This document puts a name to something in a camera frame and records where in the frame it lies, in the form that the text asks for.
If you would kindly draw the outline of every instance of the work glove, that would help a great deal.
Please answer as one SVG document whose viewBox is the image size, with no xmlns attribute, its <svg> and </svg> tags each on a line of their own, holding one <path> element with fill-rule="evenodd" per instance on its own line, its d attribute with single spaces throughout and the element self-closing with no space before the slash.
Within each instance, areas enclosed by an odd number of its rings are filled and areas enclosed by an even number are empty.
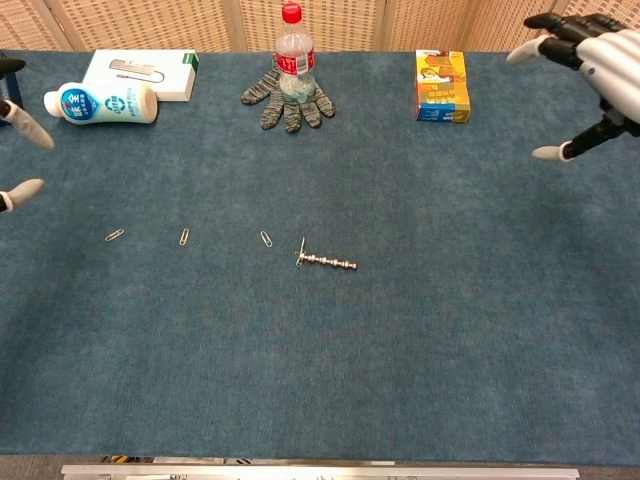
<svg viewBox="0 0 640 480">
<path fill-rule="evenodd" d="M 302 117 L 310 127 L 318 128 L 322 125 L 322 115 L 331 118 L 336 114 L 336 107 L 322 89 L 315 83 L 315 91 L 308 101 L 300 103 L 295 99 L 285 100 L 280 90 L 280 70 L 275 55 L 271 58 L 269 70 L 257 83 L 251 85 L 242 94 L 242 103 L 254 105 L 266 97 L 269 104 L 262 112 L 260 126 L 267 130 L 278 124 L 284 112 L 284 129 L 288 133 L 296 133 L 302 125 Z"/>
</svg>

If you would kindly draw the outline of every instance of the table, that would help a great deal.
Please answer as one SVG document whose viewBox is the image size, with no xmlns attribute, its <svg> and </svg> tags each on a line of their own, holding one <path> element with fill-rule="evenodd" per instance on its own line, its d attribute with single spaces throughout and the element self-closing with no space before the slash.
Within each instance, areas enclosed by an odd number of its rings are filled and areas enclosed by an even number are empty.
<svg viewBox="0 0 640 480">
<path fill-rule="evenodd" d="M 433 124 L 413 54 L 319 54 L 292 136 L 239 100 L 265 54 L 82 127 L 42 95 L 90 56 L 20 56 L 57 147 L 0 130 L 1 185 L 47 181 L 0 220 L 0 452 L 640 465 L 640 142 L 530 156 L 599 120 L 575 72 L 468 54 Z"/>
</svg>

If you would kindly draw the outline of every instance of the bottle label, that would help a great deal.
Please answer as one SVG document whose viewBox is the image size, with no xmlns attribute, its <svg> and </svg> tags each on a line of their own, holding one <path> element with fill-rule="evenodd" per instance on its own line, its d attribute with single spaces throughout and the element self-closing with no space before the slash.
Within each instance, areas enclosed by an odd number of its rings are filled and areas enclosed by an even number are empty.
<svg viewBox="0 0 640 480">
<path fill-rule="evenodd" d="M 90 120 L 98 109 L 98 102 L 79 88 L 70 88 L 60 97 L 65 115 L 74 120 Z"/>
<path fill-rule="evenodd" d="M 276 60 L 278 61 L 278 67 L 282 73 L 288 73 L 289 75 L 301 75 L 308 72 L 314 65 L 314 53 L 311 50 L 306 55 L 300 55 L 299 57 L 289 57 L 287 55 L 281 55 L 276 53 Z"/>
</svg>

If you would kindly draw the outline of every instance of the plastic water bottle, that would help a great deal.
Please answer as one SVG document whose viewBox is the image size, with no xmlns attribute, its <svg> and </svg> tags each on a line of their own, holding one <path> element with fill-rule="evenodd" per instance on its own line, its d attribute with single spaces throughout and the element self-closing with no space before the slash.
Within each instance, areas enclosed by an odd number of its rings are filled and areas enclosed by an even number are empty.
<svg viewBox="0 0 640 480">
<path fill-rule="evenodd" d="M 284 28 L 276 40 L 280 89 L 286 100 L 305 103 L 314 93 L 313 38 L 302 24 L 302 8 L 295 2 L 282 7 Z"/>
</svg>

